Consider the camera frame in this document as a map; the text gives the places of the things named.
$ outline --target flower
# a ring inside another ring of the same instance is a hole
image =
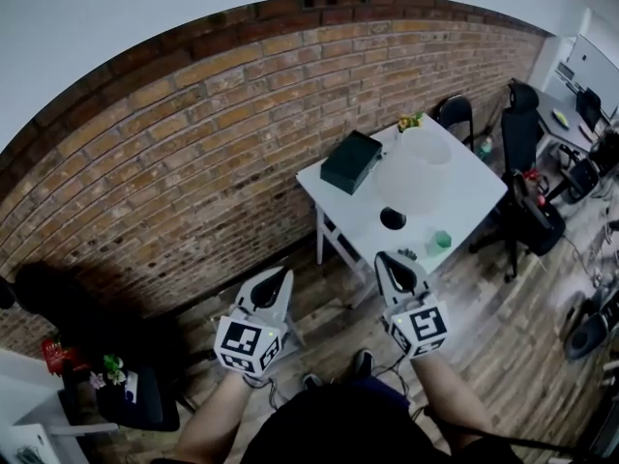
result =
[[[107,378],[114,385],[120,385],[127,380],[127,376],[125,376],[125,373],[123,373],[120,369],[107,373]]]
[[[95,389],[96,391],[105,387],[105,380],[103,379],[103,375],[101,373],[98,374],[91,371],[90,379],[88,381],[90,382],[90,385],[93,387],[93,389]]]

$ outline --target table top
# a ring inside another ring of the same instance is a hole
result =
[[[433,272],[473,232],[507,190],[494,172],[426,114],[423,125],[448,142],[452,159],[438,208],[423,216],[406,216],[406,224],[400,230],[390,230],[381,223],[380,212],[386,205],[371,173],[352,195],[320,179],[320,165],[324,160],[297,174],[297,180],[309,196],[372,267],[377,252],[408,247],[417,253],[418,262],[425,270]],[[383,143],[384,154],[397,135],[398,126],[393,125],[373,138]],[[429,256],[426,243],[437,230],[445,230],[452,236],[452,246],[437,256]]]
[[[544,91],[540,91],[536,88],[533,89],[535,89],[540,100],[538,115],[544,124],[545,130],[568,146],[576,148],[584,153],[589,153],[593,143],[580,131],[578,126],[584,123],[584,120],[582,120],[580,114],[575,111],[574,107],[555,99]],[[569,129],[561,127],[559,122],[554,118],[554,115],[552,115],[553,108],[556,108],[565,115],[570,123]]]

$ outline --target dark green box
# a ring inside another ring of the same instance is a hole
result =
[[[353,194],[378,161],[382,147],[380,141],[354,130],[320,166],[320,178]]]

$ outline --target shoe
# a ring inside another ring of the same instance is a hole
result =
[[[303,390],[310,391],[312,389],[317,389],[318,387],[322,387],[323,383],[318,375],[314,375],[313,373],[308,373],[303,377]]]
[[[355,378],[368,378],[374,370],[374,355],[369,349],[362,349],[355,354],[353,364],[353,376]]]

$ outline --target person's arm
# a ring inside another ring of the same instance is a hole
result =
[[[412,364],[426,393],[427,403],[439,419],[488,433],[492,431],[486,406],[440,354],[423,356],[413,360]],[[481,438],[444,427],[440,429],[452,452]]]
[[[183,429],[176,458],[194,464],[223,463],[232,449],[250,395],[251,387],[243,375],[229,371]]]

